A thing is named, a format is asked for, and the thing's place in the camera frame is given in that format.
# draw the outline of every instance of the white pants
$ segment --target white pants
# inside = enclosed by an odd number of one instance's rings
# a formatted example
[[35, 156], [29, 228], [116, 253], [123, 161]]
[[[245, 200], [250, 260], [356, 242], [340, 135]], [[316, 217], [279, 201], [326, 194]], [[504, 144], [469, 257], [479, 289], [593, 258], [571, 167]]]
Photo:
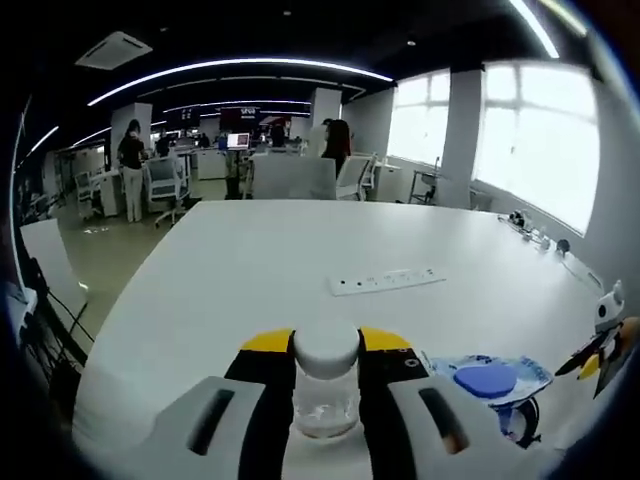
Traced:
[[127, 197], [127, 219], [129, 222], [142, 220], [142, 169], [123, 167], [124, 193]]

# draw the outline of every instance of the floor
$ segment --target floor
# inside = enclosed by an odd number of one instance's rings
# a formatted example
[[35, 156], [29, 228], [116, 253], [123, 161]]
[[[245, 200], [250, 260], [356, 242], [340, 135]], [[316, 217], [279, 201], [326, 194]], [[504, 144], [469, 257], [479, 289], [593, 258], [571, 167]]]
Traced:
[[[224, 180], [196, 181], [193, 196], [203, 200], [224, 200]], [[95, 338], [120, 292], [145, 258], [169, 230], [169, 219], [154, 227], [159, 214], [146, 214], [141, 223], [129, 224], [126, 215], [83, 221], [74, 201], [57, 213], [60, 233], [69, 261], [83, 284], [87, 285], [87, 306], [80, 325]], [[93, 342], [75, 328], [73, 336], [85, 352]]]

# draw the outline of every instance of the air conditioner vent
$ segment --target air conditioner vent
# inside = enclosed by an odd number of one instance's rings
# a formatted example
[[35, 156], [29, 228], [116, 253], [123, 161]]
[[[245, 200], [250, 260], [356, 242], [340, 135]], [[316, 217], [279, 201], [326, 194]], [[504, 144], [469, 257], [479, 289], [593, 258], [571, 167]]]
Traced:
[[149, 45], [131, 35], [124, 32], [113, 32], [80, 57], [76, 65], [100, 70], [114, 70], [152, 50]]

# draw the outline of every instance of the glass jar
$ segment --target glass jar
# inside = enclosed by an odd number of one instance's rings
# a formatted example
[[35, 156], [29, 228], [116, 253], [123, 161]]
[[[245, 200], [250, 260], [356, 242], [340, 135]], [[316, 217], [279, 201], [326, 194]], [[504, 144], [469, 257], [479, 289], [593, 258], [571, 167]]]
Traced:
[[339, 321], [305, 325], [296, 330], [293, 343], [294, 425], [313, 438], [348, 432], [359, 420], [358, 330]]

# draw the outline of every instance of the blue lid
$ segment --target blue lid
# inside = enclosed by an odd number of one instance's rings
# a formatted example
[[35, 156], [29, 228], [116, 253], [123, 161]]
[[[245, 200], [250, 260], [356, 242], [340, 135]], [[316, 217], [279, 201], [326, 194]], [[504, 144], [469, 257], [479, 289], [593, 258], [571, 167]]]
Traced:
[[513, 390], [517, 376], [513, 368], [494, 363], [462, 367], [456, 371], [453, 379], [476, 397], [499, 398]]

